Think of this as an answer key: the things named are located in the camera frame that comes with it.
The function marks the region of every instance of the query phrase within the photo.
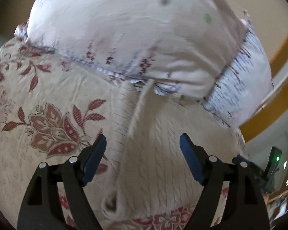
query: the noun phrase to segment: wooden curved trim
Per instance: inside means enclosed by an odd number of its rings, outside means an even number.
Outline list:
[[[258,114],[240,126],[245,142],[250,141],[288,110],[288,83],[275,97],[275,99],[264,107]]]
[[[272,77],[275,77],[288,60],[288,35],[277,53],[270,60]]]

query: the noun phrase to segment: floral bedsheet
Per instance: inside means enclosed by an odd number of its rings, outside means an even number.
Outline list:
[[[109,170],[120,172],[122,147],[139,97],[140,93],[128,82],[109,79],[97,70],[86,70],[60,55],[29,46],[20,38],[2,46],[0,210],[13,226],[17,224],[22,198],[38,164],[63,163],[103,133],[108,142],[105,156],[93,182],[84,189],[102,227],[183,229],[195,201],[168,213],[118,221],[104,216],[102,196],[96,196],[103,195]],[[221,219],[227,191],[228,184],[224,184],[213,224]],[[62,184],[59,194],[66,222],[74,226]]]

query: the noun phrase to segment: dark spot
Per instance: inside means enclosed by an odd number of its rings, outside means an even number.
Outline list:
[[[161,4],[162,4],[163,6],[169,5],[169,3],[170,3],[170,0],[161,0]]]

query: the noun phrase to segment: cable knit blanket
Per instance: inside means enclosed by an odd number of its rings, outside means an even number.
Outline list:
[[[0,210],[14,226],[38,164],[63,163],[103,133],[105,156],[84,189],[101,225],[181,229],[202,190],[179,148],[185,132],[222,161],[242,152],[234,131],[194,102],[154,94],[152,81],[139,93],[18,38],[0,49]],[[74,226],[64,187],[58,187],[66,221]],[[220,212],[226,196],[224,187]]]

